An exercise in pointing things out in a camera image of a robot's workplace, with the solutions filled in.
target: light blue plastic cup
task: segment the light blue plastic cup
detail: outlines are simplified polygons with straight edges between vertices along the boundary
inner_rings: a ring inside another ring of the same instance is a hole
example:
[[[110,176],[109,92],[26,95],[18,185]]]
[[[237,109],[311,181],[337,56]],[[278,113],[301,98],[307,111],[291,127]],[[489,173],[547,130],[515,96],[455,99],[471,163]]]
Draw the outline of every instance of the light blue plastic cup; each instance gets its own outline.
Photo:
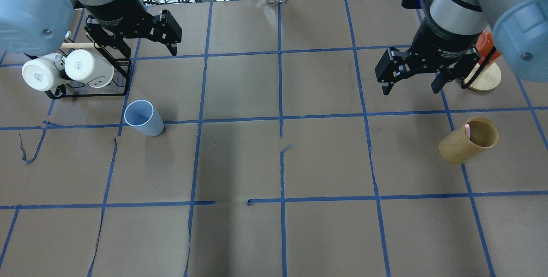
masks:
[[[156,136],[164,130],[164,121],[148,100],[139,99],[125,108],[124,120],[145,135]]]

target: red object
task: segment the red object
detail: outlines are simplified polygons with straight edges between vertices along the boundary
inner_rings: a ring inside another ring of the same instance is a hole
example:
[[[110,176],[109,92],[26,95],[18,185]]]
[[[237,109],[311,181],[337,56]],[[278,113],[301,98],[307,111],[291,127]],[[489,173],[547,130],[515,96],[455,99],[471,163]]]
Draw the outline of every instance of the red object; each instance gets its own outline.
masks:
[[[478,41],[476,42],[476,48],[478,49],[479,55],[481,55],[481,59],[479,60],[478,64],[482,64],[483,60],[489,55],[489,52],[493,47],[495,46],[495,43],[493,42],[493,33],[488,31],[481,32],[481,35],[478,38]],[[495,54],[491,57],[491,60],[489,60],[489,63],[493,62],[495,59],[500,57],[500,52],[495,51]]]

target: wooden cup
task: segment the wooden cup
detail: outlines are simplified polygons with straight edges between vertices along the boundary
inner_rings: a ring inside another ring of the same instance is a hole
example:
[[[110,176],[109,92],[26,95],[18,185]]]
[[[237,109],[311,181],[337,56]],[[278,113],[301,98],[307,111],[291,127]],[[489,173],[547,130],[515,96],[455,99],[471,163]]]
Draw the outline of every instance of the wooden cup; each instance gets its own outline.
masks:
[[[470,125],[470,139],[464,125]],[[485,117],[472,117],[440,142],[440,153],[451,164],[463,164],[499,142],[499,130]]]

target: wooden disc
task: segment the wooden disc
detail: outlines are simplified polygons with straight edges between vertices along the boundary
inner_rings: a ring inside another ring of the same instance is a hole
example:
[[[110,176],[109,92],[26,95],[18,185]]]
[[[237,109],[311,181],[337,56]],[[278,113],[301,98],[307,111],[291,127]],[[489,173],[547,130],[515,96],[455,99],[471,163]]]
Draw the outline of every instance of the wooden disc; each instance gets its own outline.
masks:
[[[479,65],[476,64],[476,67],[474,67],[472,72],[464,80],[466,83],[470,80],[470,78],[472,78],[478,68]],[[500,80],[501,74],[499,66],[497,63],[491,63],[481,72],[478,78],[476,78],[476,80],[470,84],[468,88],[479,91],[492,90],[499,85]]]

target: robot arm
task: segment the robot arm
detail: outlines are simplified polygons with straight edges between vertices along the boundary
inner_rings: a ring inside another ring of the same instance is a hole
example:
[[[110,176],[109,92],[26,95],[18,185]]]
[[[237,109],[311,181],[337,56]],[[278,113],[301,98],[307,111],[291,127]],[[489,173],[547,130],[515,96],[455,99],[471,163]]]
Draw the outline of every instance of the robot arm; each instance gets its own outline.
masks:
[[[92,17],[86,30],[102,47],[113,45],[129,57],[124,38],[161,42],[172,55],[182,30],[168,10],[152,16],[142,0],[78,0]],[[5,0],[0,9],[0,48],[29,55],[56,51],[74,16],[76,0]],[[109,35],[103,29],[113,33]]]
[[[548,81],[548,0],[402,0],[402,6],[422,8],[425,17],[409,50],[390,47],[376,66],[385,95],[415,74],[439,72],[434,93],[466,78],[480,58],[474,44],[487,24],[517,76]]]

